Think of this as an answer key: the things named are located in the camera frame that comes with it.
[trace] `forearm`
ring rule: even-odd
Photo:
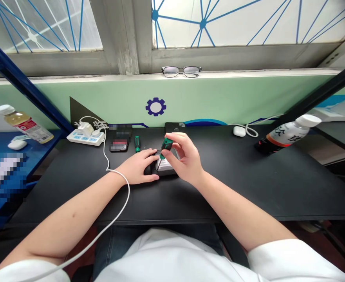
[[[247,251],[268,242],[296,239],[276,219],[210,174],[205,172],[195,187]]]
[[[99,179],[39,224],[0,264],[0,269],[25,257],[63,262],[124,184],[125,180],[114,172]]]

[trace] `wrist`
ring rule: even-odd
[[[109,184],[119,187],[119,189],[126,184],[124,177],[116,172],[109,172],[105,177]]]
[[[207,175],[208,173],[205,170],[202,170],[192,181],[190,181],[190,184],[192,184],[196,189],[202,187],[205,184]]]

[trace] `finger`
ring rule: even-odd
[[[150,165],[152,162],[156,161],[159,159],[159,155],[156,155],[156,156],[150,156],[150,157],[147,157],[145,159],[145,167],[147,167],[148,165]]]
[[[157,152],[157,149],[147,149],[142,150],[140,154],[146,159],[148,156],[155,154]]]
[[[144,175],[142,177],[143,182],[152,182],[155,180],[158,180],[159,176],[157,174],[152,174],[152,175]]]
[[[176,150],[177,154],[179,155],[179,158],[184,158],[185,153],[184,150],[180,147],[178,143],[172,143],[172,148]]]
[[[187,157],[195,148],[192,140],[185,133],[166,133],[166,137],[178,143]]]
[[[170,165],[176,170],[182,165],[182,163],[171,153],[169,150],[162,150],[162,155],[168,160]]]

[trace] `bottle label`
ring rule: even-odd
[[[47,129],[44,129],[40,125],[36,124],[31,118],[18,125],[14,125],[14,127],[24,134],[27,134],[37,142],[43,142],[52,136]]]
[[[302,132],[295,132],[294,134],[289,131],[290,128],[288,128],[288,124],[286,123],[274,129],[266,136],[266,138],[274,145],[288,147],[307,135],[307,132],[304,132],[303,130]]]

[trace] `bottle cap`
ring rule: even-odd
[[[13,108],[11,105],[2,105],[0,106],[0,114],[7,115],[15,112],[16,109]]]
[[[295,121],[305,127],[315,127],[321,122],[321,119],[312,115],[302,115]]]

